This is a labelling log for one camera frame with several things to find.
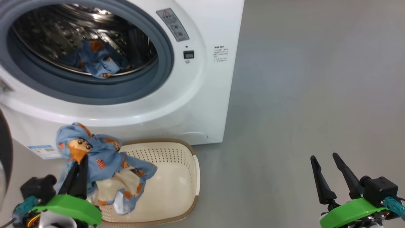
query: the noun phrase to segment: clothing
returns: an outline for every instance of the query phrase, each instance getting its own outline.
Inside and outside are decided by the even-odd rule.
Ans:
[[[60,57],[58,62],[81,68],[97,78],[109,78],[131,67],[125,56],[100,39],[82,41],[81,48]]]
[[[146,180],[157,170],[152,163],[128,156],[125,152],[119,153],[121,140],[108,135],[93,135],[80,123],[61,127],[56,144],[67,159],[67,171],[62,173],[59,182],[63,183],[69,168],[87,155],[87,195],[98,188],[100,205],[114,204],[119,215],[134,210]]]

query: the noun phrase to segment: front-loading washing machine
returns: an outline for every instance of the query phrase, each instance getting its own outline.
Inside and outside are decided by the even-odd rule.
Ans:
[[[221,142],[242,11],[243,0],[2,0],[1,109],[13,138],[51,148],[79,122],[125,141]],[[60,61],[86,40],[130,66],[99,78]]]

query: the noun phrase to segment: gray floor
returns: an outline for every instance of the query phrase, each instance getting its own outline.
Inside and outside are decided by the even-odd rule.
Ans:
[[[309,158],[350,200],[332,153],[405,196],[405,1],[246,0],[224,142],[196,146],[201,194],[178,227],[320,227]],[[1,221],[31,176],[58,175],[20,145]],[[386,228],[404,227],[402,220]]]

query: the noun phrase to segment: perforated basket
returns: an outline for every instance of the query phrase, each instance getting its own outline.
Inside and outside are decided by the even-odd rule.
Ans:
[[[120,151],[158,167],[147,181],[133,212],[120,216],[112,205],[100,206],[103,225],[150,226],[175,222],[195,208],[200,192],[200,167],[189,144],[181,140],[137,140]]]

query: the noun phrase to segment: sticker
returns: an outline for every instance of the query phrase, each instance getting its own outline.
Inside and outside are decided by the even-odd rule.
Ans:
[[[39,155],[43,159],[55,159],[61,158],[60,153],[51,145],[44,146],[28,146],[35,154]]]
[[[173,36],[176,38],[177,42],[186,41],[190,38],[188,37],[187,32],[185,31],[183,25],[175,15],[172,9],[162,9],[156,11],[159,17],[163,20],[163,22],[167,25],[170,31],[173,33]]]
[[[228,61],[228,48],[225,46],[215,46],[214,47],[214,62],[225,62]]]

